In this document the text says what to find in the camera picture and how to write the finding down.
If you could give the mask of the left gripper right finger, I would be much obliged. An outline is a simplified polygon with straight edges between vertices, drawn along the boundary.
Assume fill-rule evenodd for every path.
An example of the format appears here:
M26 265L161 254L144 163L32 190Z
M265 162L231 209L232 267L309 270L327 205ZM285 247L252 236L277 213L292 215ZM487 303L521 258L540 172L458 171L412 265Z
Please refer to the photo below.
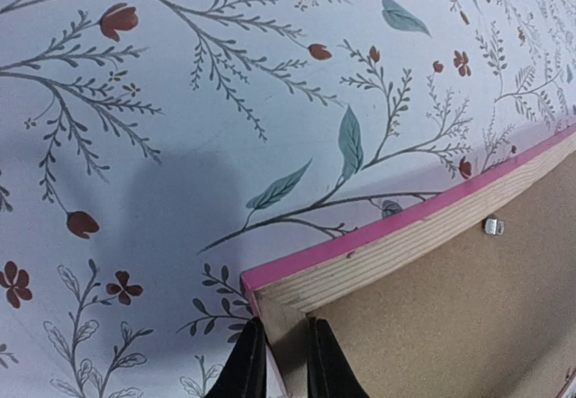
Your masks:
M368 398L327 320L307 320L307 389L312 398Z

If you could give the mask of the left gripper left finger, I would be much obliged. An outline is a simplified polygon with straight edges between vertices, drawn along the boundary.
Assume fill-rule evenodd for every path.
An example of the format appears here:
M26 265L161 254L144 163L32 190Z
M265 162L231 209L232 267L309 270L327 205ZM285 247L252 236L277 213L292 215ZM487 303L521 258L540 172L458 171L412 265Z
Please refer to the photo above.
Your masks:
M266 397L266 334L254 317L240 332L233 350L206 398Z

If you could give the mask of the pink picture frame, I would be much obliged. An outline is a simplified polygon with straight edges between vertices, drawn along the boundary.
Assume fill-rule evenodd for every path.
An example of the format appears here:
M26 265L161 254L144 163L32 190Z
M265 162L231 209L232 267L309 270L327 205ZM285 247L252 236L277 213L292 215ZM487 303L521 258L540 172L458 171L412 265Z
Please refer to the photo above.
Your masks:
M243 280L291 396L306 394L311 316L372 397L570 395L575 131Z

